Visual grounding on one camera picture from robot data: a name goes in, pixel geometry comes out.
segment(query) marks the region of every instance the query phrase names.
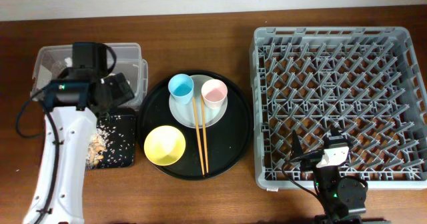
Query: clear plastic bin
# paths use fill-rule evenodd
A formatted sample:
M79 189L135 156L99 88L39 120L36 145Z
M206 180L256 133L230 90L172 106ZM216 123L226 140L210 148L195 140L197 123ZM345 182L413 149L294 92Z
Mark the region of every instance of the clear plastic bin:
M147 94L148 86L148 67L147 62L142 59L141 47L137 43L106 43L106 45L112 47L117 55L113 73L123 73L135 94L135 98L121 106L138 110ZM34 66L31 94L56 78L66 68L65 59L68 57L72 57L72 45L41 48ZM107 62L109 66L113 63L110 53Z

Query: plastic cup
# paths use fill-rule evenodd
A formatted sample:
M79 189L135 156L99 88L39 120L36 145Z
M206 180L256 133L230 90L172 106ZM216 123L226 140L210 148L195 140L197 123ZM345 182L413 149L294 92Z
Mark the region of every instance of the plastic cup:
M217 79L206 81L201 86L201 96L205 101L205 105L210 109L218 109L227 97L227 85Z
M185 137L172 126L161 126L151 131L144 142L144 152L149 161L156 165L171 165L185 151Z
M187 104L191 101L194 91L193 79L186 74L178 74L173 76L167 85L172 97L179 104Z

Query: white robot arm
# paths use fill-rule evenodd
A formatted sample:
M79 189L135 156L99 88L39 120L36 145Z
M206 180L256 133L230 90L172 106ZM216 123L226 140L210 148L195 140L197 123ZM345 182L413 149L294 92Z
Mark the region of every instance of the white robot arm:
M43 223L84 223L82 190L85 177L85 159L92 136L96 133L96 116L86 108L56 107L51 116L58 130L59 164L56 185L49 205L51 214ZM35 223L45 206L55 159L55 138L49 120L45 117L46 134L39 180L30 209L23 223Z
M107 68L107 52L113 64ZM45 112L45 146L37 188L23 223L84 223L82 189L87 149L96 133L96 114L134 98L123 73L109 76L116 56L102 43L74 43L73 64L36 92ZM16 128L22 112L18 115Z

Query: chopsticks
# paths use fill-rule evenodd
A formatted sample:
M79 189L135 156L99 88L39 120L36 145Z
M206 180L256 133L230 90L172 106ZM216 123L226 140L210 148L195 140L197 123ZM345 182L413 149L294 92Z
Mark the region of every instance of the chopsticks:
M205 102L203 97L200 95L200 103L201 103L201 119L203 121L203 145L205 149L205 162L206 162L206 173L209 173L209 166L207 161L207 139L206 139L206 126L205 126Z
M194 112L194 120L195 120L195 132L197 133L197 144L199 145L199 156L200 156L201 173L204 176L205 175L205 169L203 167L203 155L201 154L199 122L197 121L197 109L195 108L195 99L194 99L194 97L193 97L193 112Z

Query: black tray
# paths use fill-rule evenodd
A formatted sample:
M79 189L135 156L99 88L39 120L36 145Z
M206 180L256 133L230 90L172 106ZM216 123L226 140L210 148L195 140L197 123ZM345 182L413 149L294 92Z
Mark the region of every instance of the black tray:
M207 75L223 81L228 87L228 106L224 116L214 125L206 128L209 173L201 174L197 136L195 129L185 127L175 120L169 110L167 84L172 77L157 84L144 99L137 121L137 138L141 149L148 133L156 127L171 125L178 128L185 137L185 152L176 163L162 167L160 171L186 180L200 180L219 175L236 164L250 144L254 120L248 102L242 91L230 80L209 71L184 71L187 75Z
M93 169L130 167L135 157L135 110L120 107L108 115L99 117L97 128L109 133L105 142L109 143L104 158Z

